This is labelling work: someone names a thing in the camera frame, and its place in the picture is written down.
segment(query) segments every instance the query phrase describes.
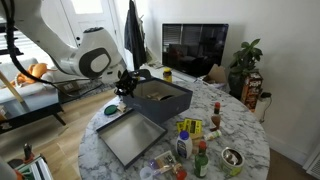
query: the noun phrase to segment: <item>television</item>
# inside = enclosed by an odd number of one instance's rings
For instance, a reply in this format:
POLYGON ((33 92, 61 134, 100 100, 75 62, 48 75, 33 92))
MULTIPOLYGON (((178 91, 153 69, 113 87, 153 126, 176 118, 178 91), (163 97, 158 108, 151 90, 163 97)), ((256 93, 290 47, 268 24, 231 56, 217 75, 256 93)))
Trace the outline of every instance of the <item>television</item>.
POLYGON ((162 64, 188 75, 220 66, 228 24, 162 24, 162 64))

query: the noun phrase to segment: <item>marble tabletop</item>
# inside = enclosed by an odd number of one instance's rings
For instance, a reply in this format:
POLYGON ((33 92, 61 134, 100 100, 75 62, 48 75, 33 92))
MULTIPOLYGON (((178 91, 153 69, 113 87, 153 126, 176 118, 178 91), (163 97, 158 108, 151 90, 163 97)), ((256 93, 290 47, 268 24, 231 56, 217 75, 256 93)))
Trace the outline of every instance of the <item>marble tabletop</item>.
MULTIPOLYGON (((169 119, 163 124, 168 133, 160 139, 145 155, 139 158, 127 170, 112 153, 108 146, 99 138, 96 129, 113 121, 121 113, 107 117, 104 108, 110 104, 118 104, 116 97, 102 107, 90 120, 79 147, 79 170, 82 179, 140 179, 139 171, 148 165, 148 160, 168 151, 174 151, 174 144, 178 137, 177 121, 184 118, 201 119, 204 133, 208 133, 215 102, 221 103, 222 136, 207 142, 209 168, 205 179, 227 179, 219 169, 219 157, 225 147, 231 147, 242 153, 246 159, 242 172, 232 179, 267 178, 269 170, 270 152, 265 132, 254 115, 238 100, 229 94, 203 85, 201 82, 175 82, 175 84, 193 91, 190 108, 183 113, 169 119)), ((197 179, 193 173, 194 156, 188 160, 182 159, 187 170, 187 179, 197 179)), ((154 179, 175 179, 171 171, 154 179)))

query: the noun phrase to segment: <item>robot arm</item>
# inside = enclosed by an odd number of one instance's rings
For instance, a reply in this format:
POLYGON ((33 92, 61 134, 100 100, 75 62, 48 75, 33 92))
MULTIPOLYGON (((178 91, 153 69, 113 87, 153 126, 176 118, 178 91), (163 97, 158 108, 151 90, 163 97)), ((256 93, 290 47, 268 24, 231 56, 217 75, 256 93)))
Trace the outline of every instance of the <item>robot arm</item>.
MULTIPOLYGON (((15 0, 14 3, 15 26, 47 52, 60 71, 90 79, 102 76, 104 83, 121 80, 117 85, 122 88, 132 85, 135 87, 135 83, 131 82, 132 79, 125 70, 125 63, 115 42, 105 29, 87 29, 81 46, 72 47, 65 44, 42 19, 41 0, 15 0)), ((3 6, 0 6, 0 16, 6 17, 3 6)), ((128 92, 134 87, 120 91, 128 92)))

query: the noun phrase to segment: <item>couch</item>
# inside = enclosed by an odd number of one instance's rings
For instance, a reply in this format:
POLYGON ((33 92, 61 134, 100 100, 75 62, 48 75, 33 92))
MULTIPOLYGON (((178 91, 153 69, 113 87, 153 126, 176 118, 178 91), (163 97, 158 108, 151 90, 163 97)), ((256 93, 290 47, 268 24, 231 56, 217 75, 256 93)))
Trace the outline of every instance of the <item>couch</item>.
MULTIPOLYGON (((31 64, 36 64, 38 61, 35 58, 28 57, 28 56, 18 56, 18 60, 20 61, 21 65, 28 69, 28 67, 31 64)), ((0 58, 0 71, 2 74, 8 79, 8 81, 14 80, 16 75, 18 74, 18 69, 15 67, 15 65, 11 62, 10 59, 6 58, 0 58)), ((41 79, 50 81, 50 82, 60 82, 60 81, 66 81, 70 79, 78 79, 83 78, 79 76, 72 76, 72 75, 66 75, 60 71, 52 71, 47 72, 44 74, 41 79)), ((0 87, 3 87, 4 84, 2 81, 0 81, 0 87)), ((22 87, 15 87, 17 92, 22 96, 28 96, 31 94, 35 94, 37 92, 51 89, 53 88, 51 85, 42 84, 40 82, 36 82, 33 84, 24 84, 22 87)), ((10 101, 15 99, 14 95, 11 93, 11 91, 8 88, 1 88, 0 89, 0 103, 10 101)))

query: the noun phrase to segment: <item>wooden floor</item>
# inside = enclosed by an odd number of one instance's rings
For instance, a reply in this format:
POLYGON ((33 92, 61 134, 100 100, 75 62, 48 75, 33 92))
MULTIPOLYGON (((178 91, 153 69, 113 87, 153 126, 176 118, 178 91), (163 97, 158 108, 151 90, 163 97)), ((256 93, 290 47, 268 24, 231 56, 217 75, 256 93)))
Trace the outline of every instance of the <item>wooden floor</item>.
MULTIPOLYGON (((67 123, 66 126, 62 127, 54 117, 41 121, 51 121, 56 123, 53 128, 53 132, 50 129, 50 137, 43 136, 44 138, 37 139, 37 147, 34 148, 34 153, 42 153, 48 162, 50 171, 54 179, 81 179, 78 169, 78 148, 83 136, 84 130, 93 117, 93 115, 98 111, 105 103, 110 99, 115 97, 113 90, 100 93, 95 96, 91 96, 79 101, 74 101, 63 105, 65 113, 59 114, 64 121, 67 123)), ((23 144, 24 142, 19 142, 19 140, 8 140, 9 139, 23 139, 24 135, 19 133, 21 128, 16 130, 9 137, 0 136, 0 140, 6 139, 6 146, 9 151, 10 147, 15 147, 12 143, 23 144)), ((49 129, 46 132, 37 132, 37 134, 49 133, 49 129)), ((12 154, 6 153, 7 151, 0 151, 0 154, 4 159, 12 158, 12 154)), ((297 180, 309 180, 314 179, 310 175, 305 173, 305 170, 301 168, 300 165, 294 163, 288 158, 282 156, 281 154, 271 150, 271 161, 270 170, 268 174, 268 180, 285 180, 285 179, 297 179, 297 180)))

